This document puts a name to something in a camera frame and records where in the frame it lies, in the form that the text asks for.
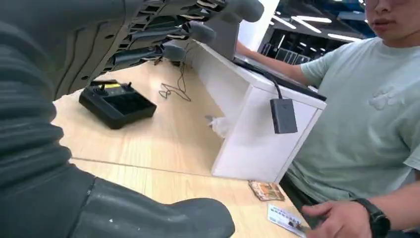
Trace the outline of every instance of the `robotic hand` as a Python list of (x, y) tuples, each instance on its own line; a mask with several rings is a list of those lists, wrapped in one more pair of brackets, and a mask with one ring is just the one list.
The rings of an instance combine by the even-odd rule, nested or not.
[(70, 164), (52, 101), (108, 71), (183, 58), (165, 43), (214, 38), (194, 21), (257, 21), (262, 12), (258, 0), (3, 0), (0, 237), (230, 237), (220, 202), (160, 204)]

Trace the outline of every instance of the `hand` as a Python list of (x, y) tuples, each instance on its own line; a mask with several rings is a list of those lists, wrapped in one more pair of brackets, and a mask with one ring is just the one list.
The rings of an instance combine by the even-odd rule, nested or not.
[(315, 230), (307, 232), (307, 238), (372, 238), (369, 214), (357, 202), (326, 202), (305, 206), (303, 212), (311, 217), (326, 218)]
[(248, 56), (252, 51), (246, 48), (242, 43), (239, 41), (236, 44), (236, 53), (241, 54), (243, 56)]

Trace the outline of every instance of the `yellow label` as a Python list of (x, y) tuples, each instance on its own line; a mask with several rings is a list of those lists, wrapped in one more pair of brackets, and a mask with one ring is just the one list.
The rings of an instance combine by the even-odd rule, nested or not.
[(105, 88), (118, 88), (120, 85), (118, 83), (105, 84)]

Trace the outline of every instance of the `black watch strap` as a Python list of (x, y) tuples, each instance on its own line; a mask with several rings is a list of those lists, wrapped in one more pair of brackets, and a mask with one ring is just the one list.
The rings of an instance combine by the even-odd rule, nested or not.
[(372, 238), (384, 238), (391, 229), (391, 224), (386, 215), (369, 200), (357, 198), (353, 200), (364, 206), (369, 213), (370, 229), (372, 230)]

